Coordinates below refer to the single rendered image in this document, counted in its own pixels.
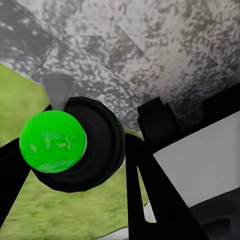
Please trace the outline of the insectifuge atomizer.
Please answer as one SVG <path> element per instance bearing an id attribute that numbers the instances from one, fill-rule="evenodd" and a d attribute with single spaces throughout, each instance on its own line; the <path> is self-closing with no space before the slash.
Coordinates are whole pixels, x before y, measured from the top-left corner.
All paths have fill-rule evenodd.
<path id="1" fill-rule="evenodd" d="M 126 160 L 126 135 L 102 102 L 70 97 L 76 80 L 64 73 L 40 78 L 50 102 L 22 128 L 19 149 L 40 182 L 52 190 L 86 192 L 113 176 Z"/>

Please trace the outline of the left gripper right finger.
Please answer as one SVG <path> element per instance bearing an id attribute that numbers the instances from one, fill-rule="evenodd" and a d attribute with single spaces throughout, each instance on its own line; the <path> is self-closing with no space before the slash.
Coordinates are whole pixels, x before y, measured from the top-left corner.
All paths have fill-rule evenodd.
<path id="1" fill-rule="evenodd" d="M 125 136 L 129 240 L 210 240 L 145 141 Z M 137 168 L 156 223 L 145 220 Z"/>

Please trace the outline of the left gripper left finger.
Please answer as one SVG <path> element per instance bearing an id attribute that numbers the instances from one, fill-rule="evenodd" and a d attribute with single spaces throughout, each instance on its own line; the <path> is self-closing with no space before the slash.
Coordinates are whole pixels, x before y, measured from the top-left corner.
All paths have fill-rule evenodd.
<path id="1" fill-rule="evenodd" d="M 19 140 L 16 138 L 0 147 L 0 228 L 31 171 L 21 153 Z"/>

